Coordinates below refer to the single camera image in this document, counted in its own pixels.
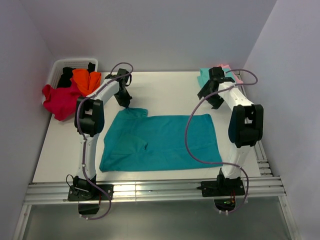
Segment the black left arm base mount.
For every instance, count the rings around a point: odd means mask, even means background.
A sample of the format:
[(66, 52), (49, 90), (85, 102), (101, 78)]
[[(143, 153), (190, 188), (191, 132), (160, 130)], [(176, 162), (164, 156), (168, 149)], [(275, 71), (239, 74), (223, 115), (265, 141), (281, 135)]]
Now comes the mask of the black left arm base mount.
[(74, 188), (72, 185), (69, 188), (67, 201), (78, 203), (78, 212), (81, 215), (95, 215), (100, 210), (102, 201), (108, 201), (108, 197), (95, 187), (92, 192), (86, 192)]

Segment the teal t shirt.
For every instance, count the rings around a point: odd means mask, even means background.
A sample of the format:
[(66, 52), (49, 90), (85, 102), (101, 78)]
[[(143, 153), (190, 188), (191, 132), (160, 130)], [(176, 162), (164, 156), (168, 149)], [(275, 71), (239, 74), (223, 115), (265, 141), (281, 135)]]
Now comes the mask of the teal t shirt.
[(222, 163), (209, 114), (149, 116), (147, 109), (125, 108), (103, 142), (101, 172), (193, 170)]

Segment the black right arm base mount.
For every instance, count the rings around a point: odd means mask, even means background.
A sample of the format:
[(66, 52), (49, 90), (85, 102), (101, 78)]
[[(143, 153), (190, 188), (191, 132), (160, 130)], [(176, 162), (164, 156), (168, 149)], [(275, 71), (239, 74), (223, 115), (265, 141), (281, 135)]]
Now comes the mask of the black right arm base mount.
[(214, 206), (220, 215), (228, 216), (247, 203), (248, 190), (240, 177), (201, 181), (196, 189), (201, 191), (203, 198), (214, 198)]

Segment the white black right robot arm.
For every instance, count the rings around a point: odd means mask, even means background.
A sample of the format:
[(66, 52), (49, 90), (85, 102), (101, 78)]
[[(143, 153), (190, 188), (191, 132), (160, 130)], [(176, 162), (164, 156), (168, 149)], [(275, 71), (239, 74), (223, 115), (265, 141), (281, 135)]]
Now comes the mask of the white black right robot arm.
[(203, 181), (203, 197), (243, 196), (241, 179), (247, 155), (263, 136), (264, 108), (248, 100), (239, 90), (239, 84), (220, 66), (208, 70), (208, 80), (197, 94), (205, 98), (214, 110), (226, 103), (231, 110), (228, 138), (231, 142), (228, 158), (224, 160), (216, 180)]

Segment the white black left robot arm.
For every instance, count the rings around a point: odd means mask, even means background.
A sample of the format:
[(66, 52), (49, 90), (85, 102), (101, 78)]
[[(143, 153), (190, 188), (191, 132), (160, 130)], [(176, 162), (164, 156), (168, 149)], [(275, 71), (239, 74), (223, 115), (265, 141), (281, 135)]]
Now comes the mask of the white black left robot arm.
[(73, 187), (86, 200), (96, 197), (96, 149), (105, 125), (104, 105), (115, 97), (117, 103), (128, 108), (132, 97), (126, 87), (131, 84), (132, 73), (120, 68), (117, 74), (108, 74), (102, 84), (91, 94), (79, 97), (76, 102), (74, 126), (82, 137), (78, 172)]

